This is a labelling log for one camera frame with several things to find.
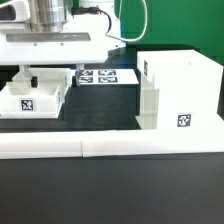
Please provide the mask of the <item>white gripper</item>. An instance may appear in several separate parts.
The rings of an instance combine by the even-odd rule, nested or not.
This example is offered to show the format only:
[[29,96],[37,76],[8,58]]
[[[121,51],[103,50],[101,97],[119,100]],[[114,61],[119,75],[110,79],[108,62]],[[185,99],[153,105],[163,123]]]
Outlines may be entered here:
[[76,64],[74,86],[85,63],[103,63],[108,58],[104,36],[72,29],[56,33],[31,32],[22,23],[0,23],[0,65],[20,65],[19,70],[29,79],[31,87],[38,87],[38,78],[29,65]]

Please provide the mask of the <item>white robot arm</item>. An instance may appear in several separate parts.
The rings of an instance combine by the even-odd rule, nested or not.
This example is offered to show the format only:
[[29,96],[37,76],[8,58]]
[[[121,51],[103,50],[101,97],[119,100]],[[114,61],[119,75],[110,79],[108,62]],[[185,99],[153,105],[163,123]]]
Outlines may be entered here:
[[0,3],[0,66],[96,64],[125,46],[120,21],[100,2],[75,8],[72,0]]

